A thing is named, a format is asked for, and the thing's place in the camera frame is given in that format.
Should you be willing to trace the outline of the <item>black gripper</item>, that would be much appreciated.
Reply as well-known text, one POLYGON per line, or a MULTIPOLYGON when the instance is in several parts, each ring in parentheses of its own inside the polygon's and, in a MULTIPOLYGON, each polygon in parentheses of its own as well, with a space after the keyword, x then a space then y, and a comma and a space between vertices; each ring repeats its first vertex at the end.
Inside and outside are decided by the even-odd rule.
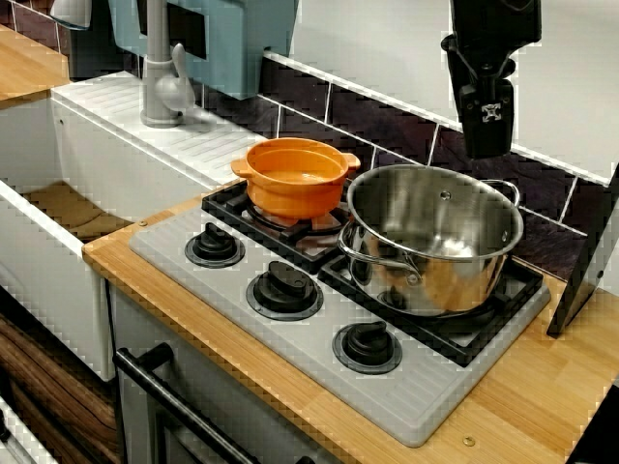
POLYGON ((447 53, 454 92, 458 92, 458 116, 467 156, 472 160, 502 157, 510 153, 514 129, 514 87, 507 79, 516 71, 511 52, 492 45, 460 47, 457 35, 441 41, 447 53), (474 85, 479 75, 493 75, 495 97, 481 97, 474 85))

